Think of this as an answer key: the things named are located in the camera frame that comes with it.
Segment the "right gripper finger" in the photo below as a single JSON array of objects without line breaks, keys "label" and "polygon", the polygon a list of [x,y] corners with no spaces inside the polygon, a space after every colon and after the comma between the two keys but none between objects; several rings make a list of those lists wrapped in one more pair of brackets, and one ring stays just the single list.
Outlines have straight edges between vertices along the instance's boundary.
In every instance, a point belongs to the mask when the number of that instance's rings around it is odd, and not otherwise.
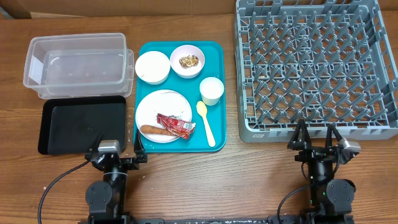
[{"label": "right gripper finger", "polygon": [[310,135],[307,130],[307,125],[304,119],[300,119],[296,125],[291,141],[311,143]]},{"label": "right gripper finger", "polygon": [[326,133],[326,143],[325,147],[329,148],[332,147],[332,134],[334,134],[336,140],[340,142],[343,137],[339,134],[338,130],[333,124],[329,124]]}]

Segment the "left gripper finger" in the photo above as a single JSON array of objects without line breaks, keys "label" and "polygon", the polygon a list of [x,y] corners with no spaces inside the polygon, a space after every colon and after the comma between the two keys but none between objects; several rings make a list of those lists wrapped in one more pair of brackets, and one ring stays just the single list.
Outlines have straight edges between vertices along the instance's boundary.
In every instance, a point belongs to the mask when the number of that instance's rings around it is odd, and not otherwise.
[{"label": "left gripper finger", "polygon": [[97,150],[102,140],[103,140],[103,133],[99,133],[99,134],[95,137],[94,143],[92,144],[91,149],[92,149],[92,150]]},{"label": "left gripper finger", "polygon": [[134,140],[134,153],[137,156],[143,156],[146,152],[144,146],[141,141],[141,133],[139,131],[136,132],[135,140]]}]

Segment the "orange carrot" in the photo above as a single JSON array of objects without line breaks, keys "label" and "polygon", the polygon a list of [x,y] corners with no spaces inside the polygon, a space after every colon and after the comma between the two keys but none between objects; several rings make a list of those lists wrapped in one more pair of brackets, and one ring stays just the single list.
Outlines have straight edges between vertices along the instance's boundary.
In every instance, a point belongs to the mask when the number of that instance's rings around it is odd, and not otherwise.
[{"label": "orange carrot", "polygon": [[164,128],[158,128],[156,126],[151,126],[151,125],[142,125],[140,127],[140,131],[144,134],[158,134],[158,135],[166,135],[166,136],[174,136],[174,133],[171,133],[170,131],[164,129]]}]

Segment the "red ketchup packet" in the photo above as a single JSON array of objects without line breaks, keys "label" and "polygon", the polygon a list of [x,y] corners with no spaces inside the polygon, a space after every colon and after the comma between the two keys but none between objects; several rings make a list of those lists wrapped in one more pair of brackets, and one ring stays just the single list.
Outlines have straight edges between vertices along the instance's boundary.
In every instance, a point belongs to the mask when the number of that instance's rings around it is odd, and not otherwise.
[{"label": "red ketchup packet", "polygon": [[182,138],[189,139],[190,135],[195,130],[195,123],[184,121],[174,116],[166,116],[157,114],[157,122],[162,125],[170,133]]}]

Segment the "yellow plastic spoon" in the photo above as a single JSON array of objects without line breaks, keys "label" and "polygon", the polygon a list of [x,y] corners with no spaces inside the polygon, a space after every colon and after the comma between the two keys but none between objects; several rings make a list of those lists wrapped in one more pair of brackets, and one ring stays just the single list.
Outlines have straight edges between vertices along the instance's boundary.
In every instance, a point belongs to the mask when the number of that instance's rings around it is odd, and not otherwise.
[{"label": "yellow plastic spoon", "polygon": [[208,122],[207,117],[206,117],[206,115],[207,115],[206,104],[204,104],[204,102],[202,102],[202,101],[199,101],[197,103],[197,105],[196,105],[196,109],[197,109],[197,113],[202,117],[203,124],[204,124],[204,127],[205,127],[206,138],[207,138],[207,141],[208,141],[208,145],[210,147],[215,147],[215,144],[216,144],[215,138],[214,138],[214,135],[213,135],[213,133],[211,131],[209,122]]}]

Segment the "white paper cup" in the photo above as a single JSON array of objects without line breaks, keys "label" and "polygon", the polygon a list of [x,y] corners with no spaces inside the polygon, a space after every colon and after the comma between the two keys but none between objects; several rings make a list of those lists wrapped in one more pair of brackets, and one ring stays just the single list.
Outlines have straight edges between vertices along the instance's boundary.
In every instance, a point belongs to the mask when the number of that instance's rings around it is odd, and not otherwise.
[{"label": "white paper cup", "polygon": [[223,82],[216,77],[208,77],[200,83],[200,94],[204,104],[216,105],[224,93]]}]

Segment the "pink bowl with nuts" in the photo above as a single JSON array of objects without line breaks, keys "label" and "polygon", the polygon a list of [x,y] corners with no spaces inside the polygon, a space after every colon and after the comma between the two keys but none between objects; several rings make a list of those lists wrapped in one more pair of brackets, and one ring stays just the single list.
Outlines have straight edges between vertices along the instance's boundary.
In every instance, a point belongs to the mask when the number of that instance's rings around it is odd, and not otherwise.
[{"label": "pink bowl with nuts", "polygon": [[194,78],[205,65],[204,53],[194,45],[181,45],[170,56],[174,72],[182,78]]}]

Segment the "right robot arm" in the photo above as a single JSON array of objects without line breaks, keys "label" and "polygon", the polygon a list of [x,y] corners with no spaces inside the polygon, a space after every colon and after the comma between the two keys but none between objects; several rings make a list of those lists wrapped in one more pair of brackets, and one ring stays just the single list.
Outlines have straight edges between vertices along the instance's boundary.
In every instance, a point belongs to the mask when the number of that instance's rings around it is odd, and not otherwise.
[{"label": "right robot arm", "polygon": [[348,214],[352,212],[356,186],[348,179],[336,179],[335,174],[340,165],[359,154],[359,143],[342,137],[331,124],[326,131],[325,146],[313,146],[305,120],[300,119],[287,147],[298,151],[295,160],[307,166],[308,172],[302,174],[308,184],[284,197],[277,209],[278,222],[282,223],[282,204],[293,194],[308,189],[312,208],[302,210],[294,223],[353,223]]}]

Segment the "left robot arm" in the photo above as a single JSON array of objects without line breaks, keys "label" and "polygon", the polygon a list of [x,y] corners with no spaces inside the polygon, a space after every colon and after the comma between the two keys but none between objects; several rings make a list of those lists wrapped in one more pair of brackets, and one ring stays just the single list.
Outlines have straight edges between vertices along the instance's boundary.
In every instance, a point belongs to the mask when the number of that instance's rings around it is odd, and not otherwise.
[{"label": "left robot arm", "polygon": [[121,146],[117,140],[104,140],[99,135],[85,158],[103,173],[103,179],[92,183],[86,190],[85,200],[89,215],[80,223],[136,223],[126,212],[125,199],[127,177],[130,170],[138,170],[139,164],[147,162],[147,153],[139,133],[134,137],[135,157],[121,157]]}]

